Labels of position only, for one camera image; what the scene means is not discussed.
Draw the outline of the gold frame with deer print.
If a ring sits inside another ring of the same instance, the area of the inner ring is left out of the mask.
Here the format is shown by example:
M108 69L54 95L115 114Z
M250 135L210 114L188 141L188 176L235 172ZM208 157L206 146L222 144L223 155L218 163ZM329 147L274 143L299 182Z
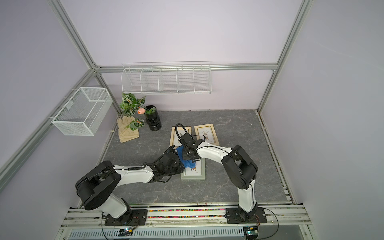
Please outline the gold frame with deer print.
M182 146L182 144L179 141L179 137L181 137L185 133L191 134L192 128L191 127L185 127L185 129L183 129L183 127L178 126L177 131L176 131L176 128L172 127L170 146L174 145L175 149L177 147Z

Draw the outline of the blue microfiber cloth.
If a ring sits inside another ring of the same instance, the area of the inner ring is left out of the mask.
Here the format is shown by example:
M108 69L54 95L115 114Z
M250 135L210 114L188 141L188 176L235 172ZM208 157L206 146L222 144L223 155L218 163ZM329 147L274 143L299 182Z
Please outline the blue microfiber cloth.
M179 146L176 148L176 151L178 153L180 161L183 163L185 168L190 168L190 169L195 169L196 168L196 163L193 163L191 160L184 160L183 158L183 147Z

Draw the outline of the gold frame with plant print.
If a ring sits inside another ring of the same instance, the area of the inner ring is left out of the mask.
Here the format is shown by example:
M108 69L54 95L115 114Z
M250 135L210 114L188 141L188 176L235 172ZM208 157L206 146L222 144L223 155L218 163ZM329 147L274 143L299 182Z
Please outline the gold frame with plant print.
M219 146L219 140L213 124L194 126L197 139L206 139L206 142Z

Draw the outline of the green picture frame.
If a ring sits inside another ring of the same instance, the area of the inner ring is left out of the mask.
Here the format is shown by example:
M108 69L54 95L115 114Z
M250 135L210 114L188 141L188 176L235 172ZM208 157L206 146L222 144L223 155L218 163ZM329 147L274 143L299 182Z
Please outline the green picture frame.
M185 170L182 172L181 180L197 180L203 181L206 179L206 159L202 158L199 161L185 161Z

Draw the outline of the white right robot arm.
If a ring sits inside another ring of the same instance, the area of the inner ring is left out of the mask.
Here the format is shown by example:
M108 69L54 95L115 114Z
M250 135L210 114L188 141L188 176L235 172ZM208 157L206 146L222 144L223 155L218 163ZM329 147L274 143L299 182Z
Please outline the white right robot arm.
M177 147L179 159L186 168L194 167L201 159L222 164L229 180L238 188L240 211L248 215L256 212L254 185L258 167L241 146L219 147L202 139L195 140L189 133L178 136L178 141L182 144Z

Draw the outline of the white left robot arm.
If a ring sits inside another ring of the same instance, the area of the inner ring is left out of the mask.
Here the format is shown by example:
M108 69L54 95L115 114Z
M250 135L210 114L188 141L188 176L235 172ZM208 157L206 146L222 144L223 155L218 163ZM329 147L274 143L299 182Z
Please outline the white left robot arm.
M104 161L78 180L75 188L87 211L101 210L114 219L128 218L130 206L113 194L116 187L134 183L165 183L163 178L181 174L184 169L177 151L168 148L153 163L138 167L123 167Z

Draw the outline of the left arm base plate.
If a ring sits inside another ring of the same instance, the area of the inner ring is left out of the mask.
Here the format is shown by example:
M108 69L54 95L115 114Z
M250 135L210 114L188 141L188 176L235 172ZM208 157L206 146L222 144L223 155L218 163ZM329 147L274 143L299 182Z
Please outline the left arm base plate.
M146 224L148 210L128 209L119 218L107 215L105 226L144 226Z

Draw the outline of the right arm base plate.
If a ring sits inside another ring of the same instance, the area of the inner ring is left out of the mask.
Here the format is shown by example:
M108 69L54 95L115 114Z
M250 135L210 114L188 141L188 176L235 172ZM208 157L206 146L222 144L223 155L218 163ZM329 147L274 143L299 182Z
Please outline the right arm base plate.
M237 208L226 208L225 218L228 224L264 224L267 223L267 217L264 208L256 207L249 213Z

